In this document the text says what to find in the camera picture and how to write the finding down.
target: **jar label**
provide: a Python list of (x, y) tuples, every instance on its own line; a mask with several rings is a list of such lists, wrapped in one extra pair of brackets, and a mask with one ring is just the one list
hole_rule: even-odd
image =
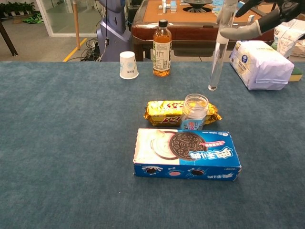
[(204, 120), (186, 119), (181, 122), (180, 129), (182, 130), (201, 130)]
[(166, 71), (171, 67), (172, 42), (153, 42), (153, 68), (158, 71)]

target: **black bottle cap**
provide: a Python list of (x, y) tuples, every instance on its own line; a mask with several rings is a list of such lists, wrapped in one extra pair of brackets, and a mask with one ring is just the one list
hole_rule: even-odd
[(167, 20), (159, 20), (159, 27), (167, 27)]

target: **snack wrapper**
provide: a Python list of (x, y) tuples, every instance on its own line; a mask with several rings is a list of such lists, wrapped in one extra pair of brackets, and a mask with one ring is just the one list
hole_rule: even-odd
[[(180, 126), (184, 101), (149, 101), (145, 108), (144, 118), (152, 125)], [(218, 108), (209, 103), (204, 124), (222, 120)]]

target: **test tube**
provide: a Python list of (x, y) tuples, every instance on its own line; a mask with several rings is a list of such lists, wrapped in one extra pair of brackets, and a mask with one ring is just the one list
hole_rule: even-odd
[(218, 86), (221, 71), (223, 69), (223, 64), (224, 64), (224, 54), (225, 51), (227, 50), (227, 46), (229, 42), (229, 39), (223, 37), (219, 31), (223, 28), (232, 27), (237, 3), (238, 0), (224, 0), (224, 4), (219, 15), (220, 16), (219, 29), (216, 38), (215, 50), (213, 54), (211, 79), (210, 79), (210, 84), (208, 86), (209, 90), (211, 91), (216, 90)]

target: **white paper cup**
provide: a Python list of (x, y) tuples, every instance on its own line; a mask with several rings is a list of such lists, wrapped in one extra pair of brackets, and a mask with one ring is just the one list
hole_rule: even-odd
[(134, 52), (126, 51), (120, 53), (120, 77), (131, 80), (139, 75)]

